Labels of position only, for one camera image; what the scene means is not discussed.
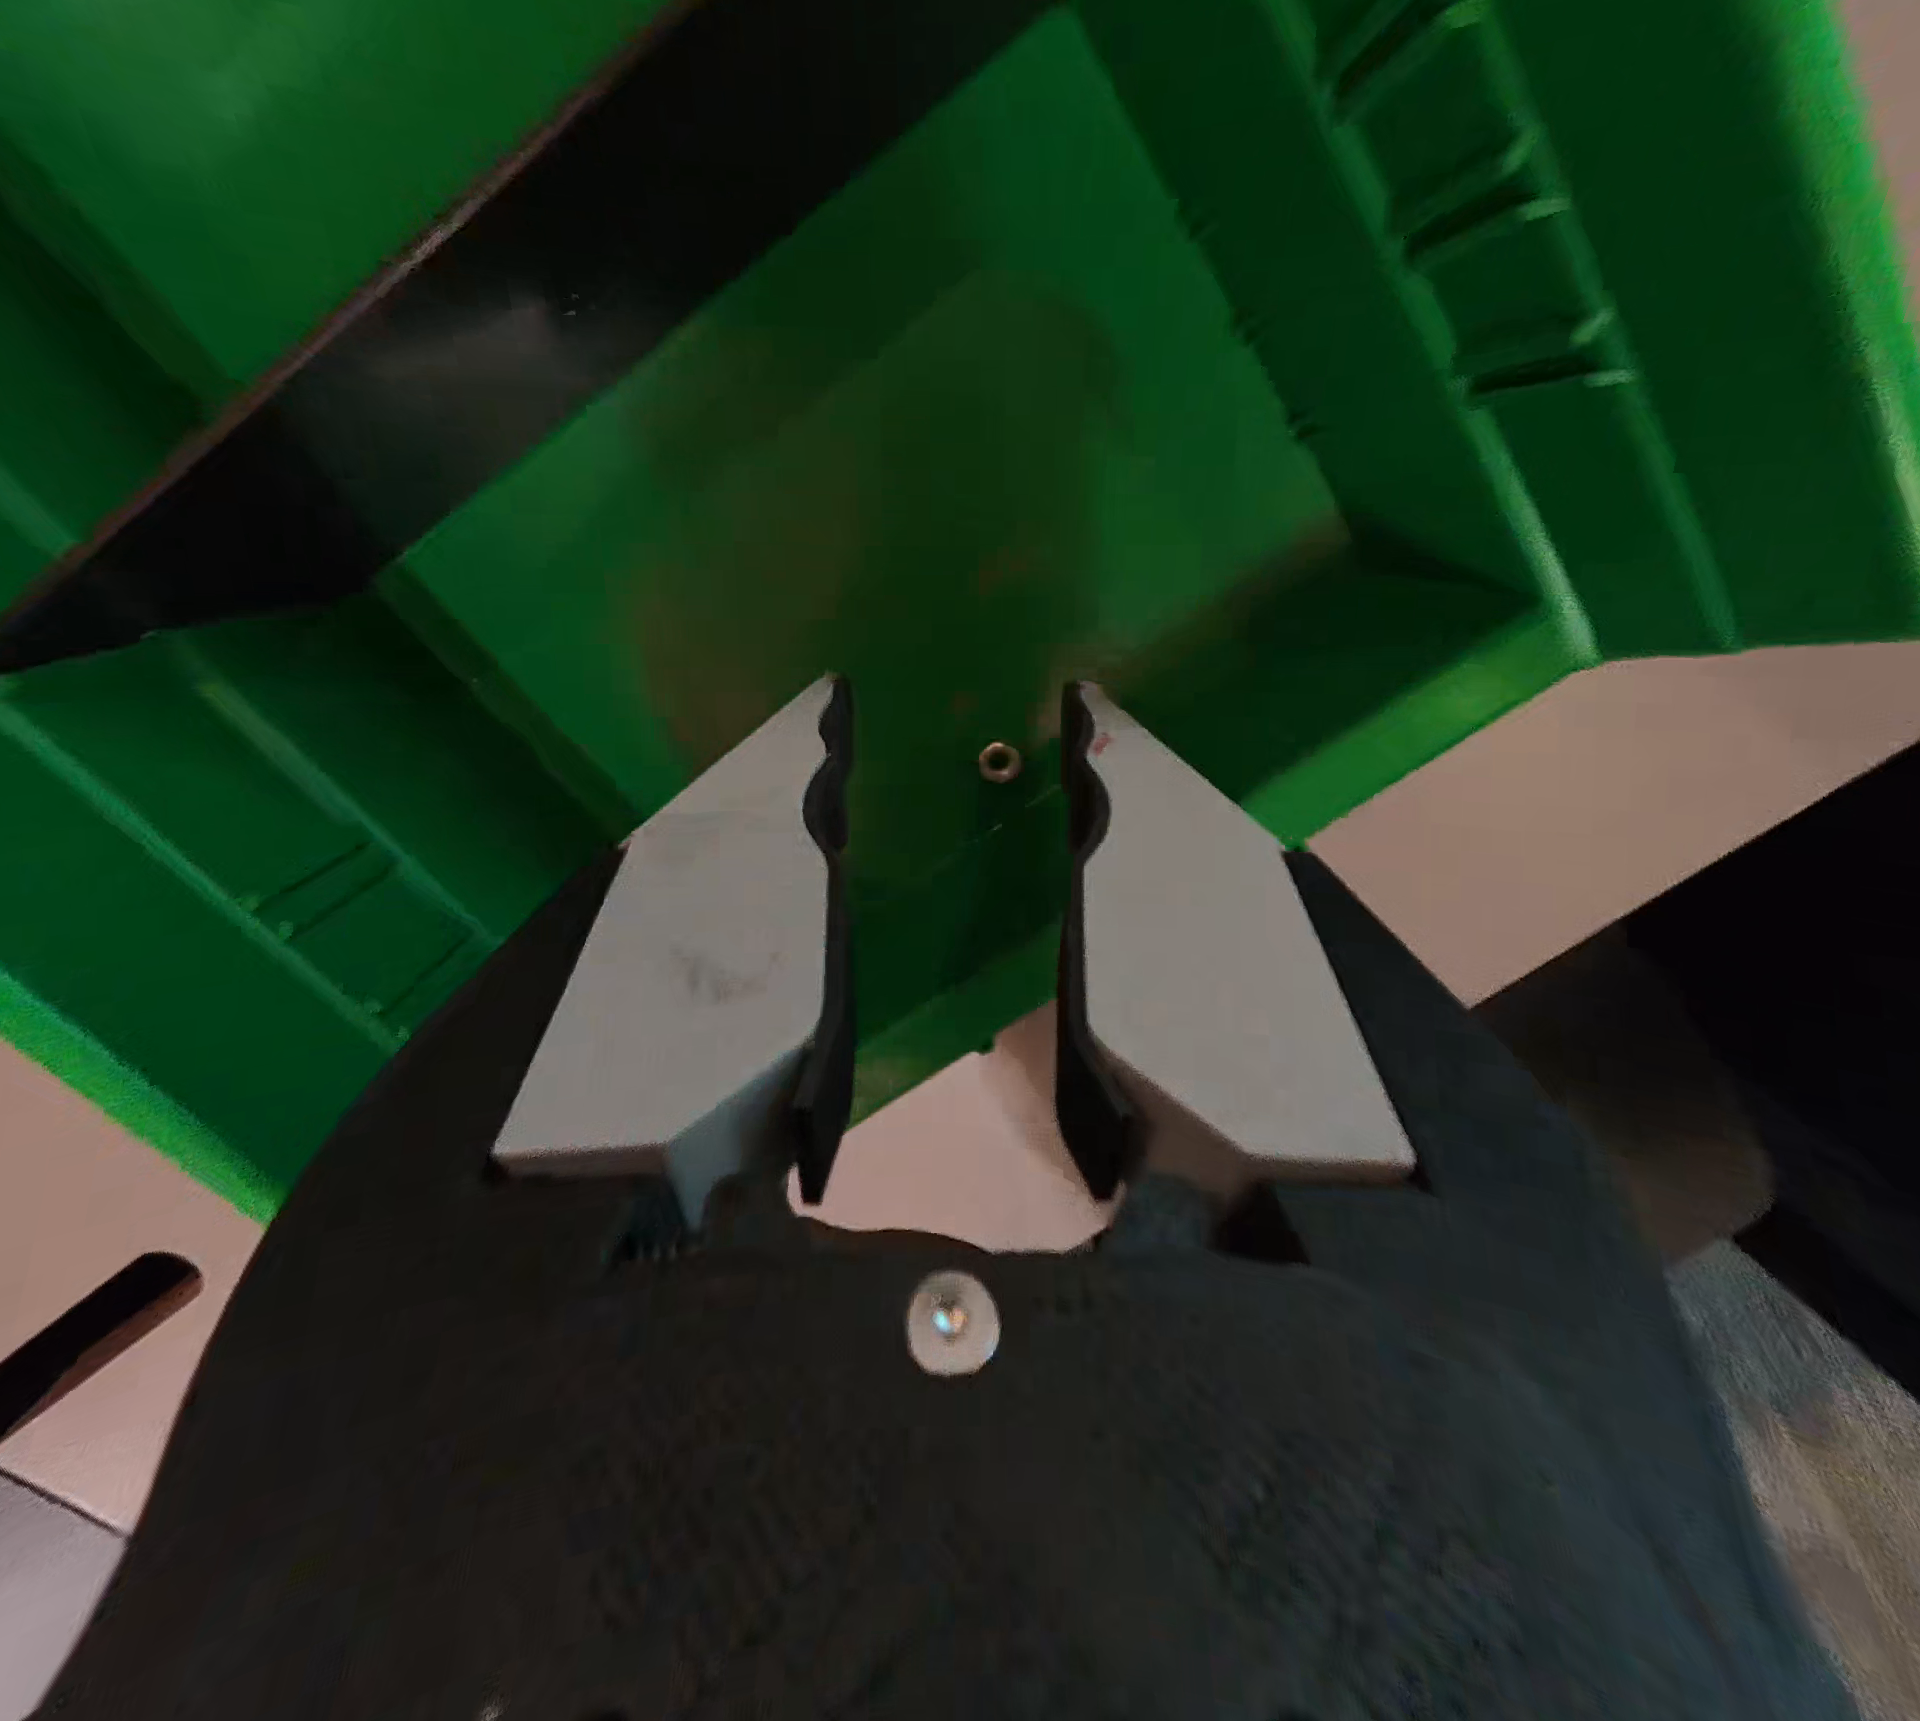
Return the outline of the green plastic bin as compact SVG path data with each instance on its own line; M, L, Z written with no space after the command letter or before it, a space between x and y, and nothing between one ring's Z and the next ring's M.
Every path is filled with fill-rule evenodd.
M1914 639L1840 0L0 13L5 1042L250 1218L815 674L879 1110L1041 998L1066 681L1295 841Z

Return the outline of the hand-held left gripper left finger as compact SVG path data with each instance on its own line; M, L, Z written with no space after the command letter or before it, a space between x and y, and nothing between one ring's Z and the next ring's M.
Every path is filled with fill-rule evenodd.
M490 1158L510 1180L797 1173L852 1119L852 685L828 674L626 834Z

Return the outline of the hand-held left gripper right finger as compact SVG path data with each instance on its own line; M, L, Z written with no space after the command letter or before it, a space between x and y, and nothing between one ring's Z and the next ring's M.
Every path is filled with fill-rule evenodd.
M1098 685L1063 692L1058 1130L1092 1199L1409 1187L1288 847Z

